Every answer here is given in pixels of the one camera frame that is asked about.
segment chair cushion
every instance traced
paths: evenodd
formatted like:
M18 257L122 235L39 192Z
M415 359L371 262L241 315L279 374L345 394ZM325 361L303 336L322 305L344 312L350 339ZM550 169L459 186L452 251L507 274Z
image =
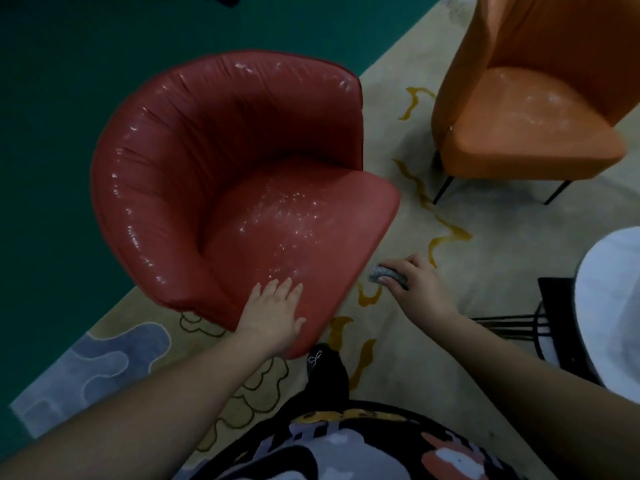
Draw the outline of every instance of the chair cushion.
M622 160L624 141L585 99L546 74L485 72L442 148L466 178L581 180Z
M304 284L297 316L307 318L288 352L316 343L396 215L393 185L308 157L268 162L215 203L200 248L223 293L242 310L257 282ZM239 313L205 317L234 330Z

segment forearm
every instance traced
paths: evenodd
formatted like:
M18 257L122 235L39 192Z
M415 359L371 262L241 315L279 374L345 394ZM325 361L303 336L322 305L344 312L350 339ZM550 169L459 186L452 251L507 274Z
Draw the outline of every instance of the forearm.
M2 478L170 478L222 407L268 359L232 335L48 433L0 467Z
M527 354L466 317L426 323L425 333L468 371L556 474L637 473L640 406Z

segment dark green carpet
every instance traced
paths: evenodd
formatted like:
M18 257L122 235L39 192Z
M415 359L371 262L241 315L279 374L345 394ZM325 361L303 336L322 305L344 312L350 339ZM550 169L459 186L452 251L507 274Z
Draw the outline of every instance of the dark green carpet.
M5 406L132 286L89 202L116 105L199 55L269 48L362 73L437 0L0 0L0 458L28 437Z

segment black metal chair leg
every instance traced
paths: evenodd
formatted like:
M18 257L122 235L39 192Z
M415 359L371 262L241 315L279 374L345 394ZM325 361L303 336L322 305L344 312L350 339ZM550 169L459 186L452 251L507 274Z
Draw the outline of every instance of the black metal chair leg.
M572 180L565 180L562 184L557 188L557 190L547 199L545 205L549 205L562 191L569 186Z
M453 182L453 178L452 176L447 177L447 181L444 182L444 185L440 188L440 191L438 192L438 195L436 195L436 198L433 199L433 204L436 205L438 203L438 201L440 200L440 197L442 197L442 195L444 194L444 192L447 190L448 186L451 185L451 183Z

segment left hand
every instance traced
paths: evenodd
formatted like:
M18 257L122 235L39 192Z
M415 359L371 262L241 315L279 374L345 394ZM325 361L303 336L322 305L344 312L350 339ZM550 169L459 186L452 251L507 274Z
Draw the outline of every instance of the left hand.
M296 307L302 295L302 283L291 292L291 278L280 286L274 280L260 293L260 283L256 284L244 306L236 334L243 334L255 340L256 345L266 347L269 357L287 350L300 333L305 318L294 318Z

